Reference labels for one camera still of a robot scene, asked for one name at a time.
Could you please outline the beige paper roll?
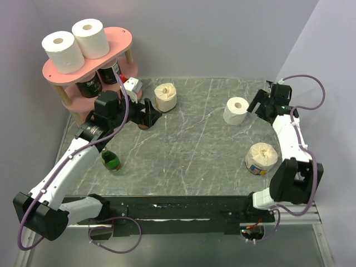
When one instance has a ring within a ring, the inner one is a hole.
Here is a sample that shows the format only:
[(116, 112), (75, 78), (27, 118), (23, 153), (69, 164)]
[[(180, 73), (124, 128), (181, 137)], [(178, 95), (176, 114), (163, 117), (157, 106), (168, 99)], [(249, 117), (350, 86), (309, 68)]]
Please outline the beige paper roll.
[(177, 104), (176, 87), (172, 83), (163, 83), (154, 89), (156, 108), (167, 113)]

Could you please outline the white paper roll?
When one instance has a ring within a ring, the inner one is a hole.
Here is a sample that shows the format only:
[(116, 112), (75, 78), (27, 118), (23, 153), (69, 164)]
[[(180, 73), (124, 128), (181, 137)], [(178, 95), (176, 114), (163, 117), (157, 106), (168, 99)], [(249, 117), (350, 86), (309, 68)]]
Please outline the white paper roll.
[(101, 21), (83, 19), (72, 26), (72, 33), (84, 57), (98, 59), (110, 51), (105, 30)]
[(230, 98), (225, 106), (223, 119), (228, 125), (237, 126), (241, 124), (247, 114), (249, 103), (242, 97)]
[(53, 32), (42, 40), (41, 45), (59, 73), (74, 73), (85, 64), (84, 56), (71, 32)]

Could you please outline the printed paper roll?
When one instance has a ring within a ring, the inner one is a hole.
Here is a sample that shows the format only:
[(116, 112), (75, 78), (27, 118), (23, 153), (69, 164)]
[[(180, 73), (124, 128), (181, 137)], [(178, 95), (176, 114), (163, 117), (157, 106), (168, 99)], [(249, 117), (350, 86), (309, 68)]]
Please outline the printed paper roll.
[(245, 156), (246, 168), (254, 175), (265, 175), (277, 161), (275, 149), (264, 142), (252, 145)]

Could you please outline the black paper roll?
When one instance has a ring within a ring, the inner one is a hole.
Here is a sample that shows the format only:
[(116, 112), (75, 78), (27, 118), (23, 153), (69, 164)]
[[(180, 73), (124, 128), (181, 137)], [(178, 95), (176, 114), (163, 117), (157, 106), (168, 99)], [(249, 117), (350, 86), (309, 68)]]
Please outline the black paper roll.
[(85, 98), (93, 98), (99, 95), (102, 92), (102, 83), (97, 72), (91, 73), (86, 76), (83, 80), (76, 83), (76, 86)]

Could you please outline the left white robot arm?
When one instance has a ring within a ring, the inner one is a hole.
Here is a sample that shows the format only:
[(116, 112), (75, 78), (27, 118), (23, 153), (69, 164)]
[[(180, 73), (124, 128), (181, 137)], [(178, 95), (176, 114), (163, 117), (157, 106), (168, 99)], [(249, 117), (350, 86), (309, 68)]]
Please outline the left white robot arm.
[(87, 219), (105, 223), (110, 217), (110, 202), (104, 197), (91, 194), (81, 200), (63, 202), (71, 183), (126, 122), (150, 128), (161, 115), (148, 98), (140, 103), (129, 95), (119, 96), (115, 91), (101, 92), (94, 101), (94, 109), (55, 167), (29, 193), (20, 192), (14, 197), (20, 227), (53, 241), (71, 224)]

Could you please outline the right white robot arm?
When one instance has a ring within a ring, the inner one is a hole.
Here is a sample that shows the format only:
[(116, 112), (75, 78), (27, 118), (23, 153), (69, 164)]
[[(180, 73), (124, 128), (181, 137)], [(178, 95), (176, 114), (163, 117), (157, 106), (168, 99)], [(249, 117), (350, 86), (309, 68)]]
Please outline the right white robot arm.
[(280, 207), (293, 216), (304, 215), (311, 207), (324, 168), (308, 150), (300, 129), (297, 107), (290, 106), (292, 88), (269, 82), (270, 92), (260, 89), (248, 112), (270, 123), (278, 137), (281, 164), (267, 189), (249, 195), (243, 215), (257, 221), (263, 210)]

